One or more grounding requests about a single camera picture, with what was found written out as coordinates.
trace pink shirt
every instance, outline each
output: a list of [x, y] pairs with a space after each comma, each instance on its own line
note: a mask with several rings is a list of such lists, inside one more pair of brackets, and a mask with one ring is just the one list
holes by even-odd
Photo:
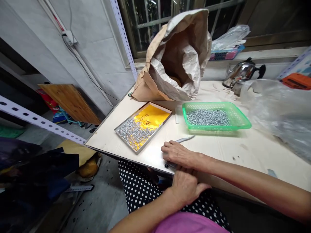
[[178, 212], [164, 219], [153, 233], [228, 233], [212, 220], [198, 214]]

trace woman's left hand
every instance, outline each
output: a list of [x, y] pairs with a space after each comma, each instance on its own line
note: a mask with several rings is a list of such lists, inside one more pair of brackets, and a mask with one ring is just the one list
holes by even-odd
[[185, 205], [191, 204], [204, 190], [211, 188], [205, 183], [198, 184], [197, 171], [178, 166], [171, 190], [175, 198]]

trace electrical cable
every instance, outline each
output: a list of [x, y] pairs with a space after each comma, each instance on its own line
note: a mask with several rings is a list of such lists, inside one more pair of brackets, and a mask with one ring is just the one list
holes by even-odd
[[[75, 56], [75, 58], [78, 60], [78, 62], [80, 63], [80, 65], [83, 67], [84, 71], [86, 72], [86, 74], [88, 75], [88, 77], [90, 78], [90, 80], [97, 86], [97, 84], [93, 81], [93, 79], [91, 78], [91, 76], [89, 75], [89, 73], [87, 72], [87, 70], [85, 69], [84, 65], [80, 62], [80, 60], [78, 59], [78, 57], [74, 54], [74, 52], [70, 49], [70, 47], [68, 46], [68, 44], [66, 43], [65, 39], [64, 39], [64, 35], [62, 35], [62, 39], [66, 45], [66, 47], [69, 49], [69, 51]], [[113, 97], [112, 95], [108, 94], [107, 92], [105, 92], [103, 89], [101, 89], [105, 94], [111, 96], [112, 98], [114, 98], [115, 100], [119, 101], [118, 99], [116, 99], [115, 97]]]
[[72, 34], [73, 40], [75, 40], [74, 33], [73, 33], [72, 29], [71, 29], [71, 25], [72, 25], [72, 10], [71, 10], [71, 5], [70, 5], [70, 0], [68, 0], [68, 5], [69, 5], [69, 12], [70, 12], [69, 30], [70, 30], [70, 32]]

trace window sill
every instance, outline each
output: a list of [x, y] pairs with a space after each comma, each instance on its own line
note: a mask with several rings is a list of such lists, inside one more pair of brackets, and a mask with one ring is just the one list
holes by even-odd
[[[293, 62], [300, 54], [302, 54], [308, 47], [297, 47], [290, 49], [274, 49], [274, 50], [259, 50], [250, 52], [239, 53], [234, 60], [224, 61], [210, 61], [207, 64], [208, 68], [220, 68], [227, 66], [228, 63], [237, 64], [241, 61], [251, 57], [256, 64], [267, 64], [267, 63], [284, 63]], [[141, 70], [145, 66], [145, 62], [135, 62], [135, 67]], [[128, 64], [125, 67], [127, 70], [131, 70]]]

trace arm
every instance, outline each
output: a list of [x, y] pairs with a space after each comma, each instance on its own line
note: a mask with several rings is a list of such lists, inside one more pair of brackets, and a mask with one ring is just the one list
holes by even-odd
[[189, 151], [174, 141], [165, 142], [161, 150], [165, 160], [217, 176], [291, 218], [311, 221], [311, 193], [308, 191], [265, 173]]
[[165, 190], [156, 200], [130, 213], [109, 233], [151, 232], [162, 220], [192, 203], [207, 188], [210, 188], [207, 184], [198, 184], [192, 169], [179, 167], [175, 172], [172, 187]]

